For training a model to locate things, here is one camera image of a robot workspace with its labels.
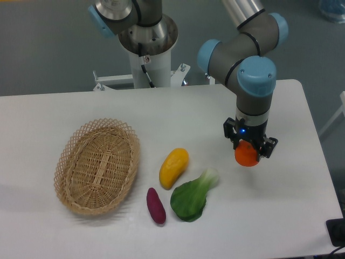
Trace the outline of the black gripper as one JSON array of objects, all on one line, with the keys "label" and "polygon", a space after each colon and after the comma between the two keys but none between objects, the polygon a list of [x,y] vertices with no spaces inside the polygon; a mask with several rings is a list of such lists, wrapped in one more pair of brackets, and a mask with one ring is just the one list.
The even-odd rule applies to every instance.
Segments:
[{"label": "black gripper", "polygon": [[278,139],[266,136],[266,126],[268,120],[257,126],[248,126],[244,119],[227,118],[223,123],[224,136],[233,144],[235,150],[241,140],[249,142],[257,151],[257,161],[261,158],[270,158]]}]

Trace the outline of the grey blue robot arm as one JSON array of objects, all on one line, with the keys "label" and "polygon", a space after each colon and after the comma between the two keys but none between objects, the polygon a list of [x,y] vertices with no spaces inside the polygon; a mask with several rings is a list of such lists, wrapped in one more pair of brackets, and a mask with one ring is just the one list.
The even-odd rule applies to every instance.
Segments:
[{"label": "grey blue robot arm", "polygon": [[[276,138],[266,126],[276,86],[275,64],[266,57],[288,36],[286,20],[268,13],[260,1],[224,1],[238,35],[223,43],[206,41],[197,55],[198,66],[236,95],[236,116],[228,118],[224,135],[233,143],[236,161],[269,158]],[[162,11],[161,1],[95,1],[89,15],[105,37],[118,36],[131,59],[136,88],[171,85],[171,62],[163,60],[177,42],[175,22]]]}]

